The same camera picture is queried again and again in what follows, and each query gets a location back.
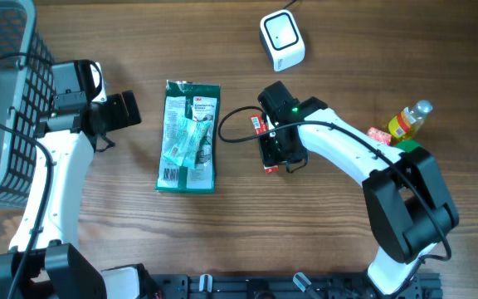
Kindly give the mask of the red snack stick packet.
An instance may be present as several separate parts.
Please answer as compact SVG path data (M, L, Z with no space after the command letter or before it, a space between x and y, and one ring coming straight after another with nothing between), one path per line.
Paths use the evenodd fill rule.
M252 115L251 122L253 124L253 127L257 135L260 135L261 133L264 133L267 131L267 125L265 121L262 119L261 114ZM268 166L266 163L263 163L263 165L264 165L264 170L267 174L274 173L279 170L278 165Z

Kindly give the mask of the light green wipes packet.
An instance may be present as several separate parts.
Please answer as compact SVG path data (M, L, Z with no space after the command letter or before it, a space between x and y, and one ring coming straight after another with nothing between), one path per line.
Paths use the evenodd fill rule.
M210 120L198 121L182 116L177 122L173 143L165 147L163 157L177 166L196 169L197 152L210 124Z

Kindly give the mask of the green white 3M package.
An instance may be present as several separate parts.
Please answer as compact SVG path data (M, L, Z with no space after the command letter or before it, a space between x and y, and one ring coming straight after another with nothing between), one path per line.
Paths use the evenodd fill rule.
M155 189L161 192L210 194L214 191L215 134L218 121L221 87L168 81L163 104L163 133L159 159L159 174ZM210 120L207 135L197 152L196 169L177 166L163 157L165 147L173 143L176 125L182 117L191 120Z

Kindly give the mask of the red juice carton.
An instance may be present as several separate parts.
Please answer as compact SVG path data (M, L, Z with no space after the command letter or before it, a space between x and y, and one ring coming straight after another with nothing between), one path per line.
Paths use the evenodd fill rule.
M389 133L379 130L375 127L370 127L368 129L367 136L384 145L390 145L393 140L393 137Z

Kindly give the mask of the yellow dish soap bottle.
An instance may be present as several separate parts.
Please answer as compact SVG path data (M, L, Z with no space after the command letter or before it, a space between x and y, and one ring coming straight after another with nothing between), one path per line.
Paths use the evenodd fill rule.
M412 139L432 110L433 106L428 100L405 107L388 122L388 133L396 143Z

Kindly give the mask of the green white round can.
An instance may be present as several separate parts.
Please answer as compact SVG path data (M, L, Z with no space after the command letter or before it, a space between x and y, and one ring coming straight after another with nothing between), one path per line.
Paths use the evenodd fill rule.
M404 152L411 152L421 145L415 140L402 140L395 145L396 148L403 150Z

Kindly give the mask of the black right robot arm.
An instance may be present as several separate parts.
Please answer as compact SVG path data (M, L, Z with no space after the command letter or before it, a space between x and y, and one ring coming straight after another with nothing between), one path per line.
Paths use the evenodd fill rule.
M435 158L421 146L400 149L373 140L323 101L294 98L280 81L257 100L267 128L259 141L266 167L283 165L293 173L316 153L362 188L379 245L366 277L378 295L398 295L460 222Z

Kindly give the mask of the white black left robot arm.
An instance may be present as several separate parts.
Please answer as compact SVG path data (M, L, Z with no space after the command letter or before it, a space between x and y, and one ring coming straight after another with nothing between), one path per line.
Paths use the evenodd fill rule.
M78 250L95 143L140 121L132 91L97 100L55 96L35 128L41 147L25 213L8 252L0 254L0 298L147 298L158 290L143 265L99 271Z

